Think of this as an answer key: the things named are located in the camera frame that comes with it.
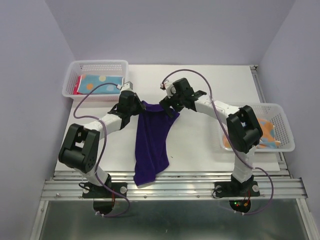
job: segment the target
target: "purple towel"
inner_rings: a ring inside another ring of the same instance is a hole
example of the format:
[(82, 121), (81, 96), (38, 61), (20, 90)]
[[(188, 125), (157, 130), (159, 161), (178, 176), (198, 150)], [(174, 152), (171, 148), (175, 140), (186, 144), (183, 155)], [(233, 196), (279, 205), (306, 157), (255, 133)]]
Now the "purple towel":
[(137, 186), (153, 182), (156, 174), (169, 166), (166, 139), (172, 124), (180, 115), (172, 109), (170, 118), (159, 104), (142, 101), (146, 109), (140, 113), (135, 141), (135, 175)]

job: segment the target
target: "tabletop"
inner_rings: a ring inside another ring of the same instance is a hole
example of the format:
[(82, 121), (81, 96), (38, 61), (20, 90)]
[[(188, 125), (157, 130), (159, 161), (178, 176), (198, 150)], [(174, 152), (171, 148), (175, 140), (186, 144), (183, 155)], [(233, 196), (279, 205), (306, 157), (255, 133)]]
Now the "tabletop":
[[(259, 103), (255, 82), (248, 65), (130, 65), (129, 81), (141, 100), (158, 104), (166, 96), (160, 83), (169, 73), (178, 69), (192, 69), (203, 74), (212, 88), (213, 98), (226, 103)], [(187, 78), (194, 91), (209, 92), (207, 85), (192, 72), (178, 72), (172, 81)], [(73, 123), (86, 124), (92, 119), (75, 119), (73, 112), (78, 102), (74, 101), (67, 122), (65, 134)], [(77, 115), (103, 117), (116, 102), (84, 102)], [(135, 169), (135, 145), (138, 116), (122, 130), (107, 136), (107, 147), (100, 166), (104, 171), (132, 172)], [(166, 139), (169, 167), (165, 172), (230, 172), (234, 168), (235, 155), (221, 148), (217, 120), (183, 109), (174, 122)], [(276, 153), (255, 153), (254, 166), (267, 171), (279, 171)], [(70, 171), (57, 162), (56, 171)]]

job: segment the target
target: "gray wall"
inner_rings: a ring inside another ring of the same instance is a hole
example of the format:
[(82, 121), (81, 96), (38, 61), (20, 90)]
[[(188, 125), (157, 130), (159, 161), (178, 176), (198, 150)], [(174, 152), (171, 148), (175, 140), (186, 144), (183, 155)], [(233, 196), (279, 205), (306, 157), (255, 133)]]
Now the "gray wall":
[(258, 68), (266, 100), (280, 104), (294, 135), (286, 154), (291, 173), (302, 177), (307, 203), (320, 227), (320, 1), (297, 0)]
[(294, 0), (46, 0), (75, 58), (257, 64)]
[(0, 239), (29, 239), (71, 107), (61, 90), (74, 57), (43, 0), (2, 1), (0, 32)]

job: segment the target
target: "purple cable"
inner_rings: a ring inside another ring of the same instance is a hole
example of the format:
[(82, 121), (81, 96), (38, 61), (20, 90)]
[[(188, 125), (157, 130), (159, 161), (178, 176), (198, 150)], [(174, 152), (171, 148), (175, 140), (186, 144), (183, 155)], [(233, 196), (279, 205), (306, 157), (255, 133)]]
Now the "purple cable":
[(120, 216), (120, 215), (122, 215), (122, 214), (125, 214), (125, 213), (129, 210), (131, 204), (130, 204), (130, 201), (129, 201), (129, 199), (128, 199), (127, 197), (125, 197), (124, 195), (122, 195), (122, 194), (120, 194), (120, 193), (117, 193), (116, 191), (113, 191), (111, 188), (109, 188), (108, 186), (106, 186), (106, 185), (101, 181), (101, 179), (99, 178), (99, 176), (98, 176), (98, 174), (97, 174), (98, 166), (99, 166), (99, 164), (100, 164), (102, 155), (104, 154), (105, 149), (106, 149), (106, 146), (107, 146), (107, 128), (106, 128), (106, 125), (105, 125), (105, 123), (104, 123), (103, 121), (101, 121), (101, 120), (100, 120), (98, 117), (96, 117), (96, 116), (91, 116), (91, 115), (76, 116), (76, 111), (78, 110), (78, 108), (80, 107), (80, 105), (87, 99), (87, 97), (89, 97), (89, 95), (92, 94), (97, 88), (100, 88), (101, 86), (104, 86), (104, 85), (114, 85), (114, 86), (116, 86), (116, 87), (118, 86), (117, 84), (112, 83), (112, 82), (106, 82), (106, 83), (102, 83), (102, 84), (96, 86), (96, 87), (95, 87), (93, 90), (91, 90), (91, 91), (79, 102), (79, 104), (75, 107), (75, 109), (74, 109), (74, 111), (73, 111), (73, 117), (74, 117), (75, 119), (85, 119), (85, 118), (94, 119), (94, 120), (99, 121), (99, 122), (102, 124), (103, 132), (104, 132), (103, 146), (102, 146), (102, 150), (101, 150), (100, 156), (99, 156), (99, 158), (98, 158), (98, 161), (97, 161), (97, 163), (96, 163), (96, 165), (95, 165), (94, 175), (95, 175), (96, 179), (98, 180), (98, 182), (99, 182), (105, 189), (107, 189), (109, 192), (117, 195), (118, 197), (125, 199), (125, 200), (127, 201), (127, 203), (128, 203), (128, 207), (127, 207), (124, 211), (122, 211), (122, 212), (120, 212), (120, 213), (113, 214), (113, 215), (109, 215), (109, 214), (108, 214), (108, 215), (103, 215), (103, 214), (101, 214), (101, 216), (104, 217), (104, 218), (114, 218), (114, 217), (118, 217), (118, 216)]
[(253, 166), (249, 165), (248, 163), (246, 163), (245, 160), (243, 160), (243, 159), (240, 157), (238, 151), (235, 149), (235, 147), (234, 147), (233, 144), (231, 143), (231, 140), (230, 140), (230, 138), (229, 138), (229, 135), (228, 135), (228, 133), (227, 133), (227, 130), (225, 129), (225, 127), (224, 127), (224, 125), (223, 125), (223, 123), (222, 123), (222, 121), (221, 121), (221, 119), (220, 119), (220, 117), (219, 117), (219, 115), (218, 115), (218, 110), (217, 110), (216, 105), (215, 105), (214, 100), (213, 100), (213, 94), (212, 94), (211, 86), (210, 86), (208, 80), (207, 80), (201, 73), (199, 73), (199, 72), (197, 72), (197, 71), (195, 71), (195, 70), (192, 70), (192, 69), (187, 69), (187, 68), (175, 70), (175, 71), (171, 72), (168, 76), (166, 76), (166, 77), (164, 78), (164, 80), (162, 81), (162, 84), (164, 84), (164, 82), (167, 80), (167, 78), (169, 78), (171, 75), (173, 75), (173, 74), (175, 74), (175, 73), (178, 73), (178, 72), (183, 72), (183, 71), (185, 71), (185, 72), (191, 72), (191, 73), (194, 73), (194, 74), (199, 75), (199, 76), (205, 81), (205, 83), (207, 84), (207, 86), (208, 86), (208, 88), (209, 88), (210, 101), (211, 101), (211, 104), (212, 104), (214, 113), (215, 113), (215, 115), (216, 115), (216, 119), (218, 120), (218, 122), (219, 122), (219, 124), (220, 124), (220, 126), (221, 126), (221, 128), (222, 128), (222, 131), (223, 131), (223, 133), (224, 133), (224, 135), (225, 135), (225, 137), (226, 137), (226, 139), (228, 140), (228, 142), (229, 142), (229, 144), (230, 144), (230, 146), (231, 146), (234, 154), (238, 157), (238, 159), (240, 159), (240, 161), (241, 161), (244, 165), (246, 165), (248, 168), (250, 168), (250, 169), (258, 169), (258, 170), (264, 172), (264, 174), (269, 178), (270, 184), (271, 184), (271, 196), (270, 196), (270, 199), (268, 200), (267, 204), (266, 204), (264, 207), (260, 208), (259, 210), (253, 211), (253, 212), (249, 212), (249, 213), (245, 213), (245, 215), (253, 215), (253, 214), (258, 214), (258, 213), (262, 212), (264, 209), (266, 209), (266, 208), (271, 204), (272, 199), (274, 198), (275, 188), (274, 188), (274, 183), (273, 183), (273, 181), (272, 181), (272, 179), (271, 179), (271, 176), (270, 176), (264, 169), (262, 169), (261, 167), (253, 167)]

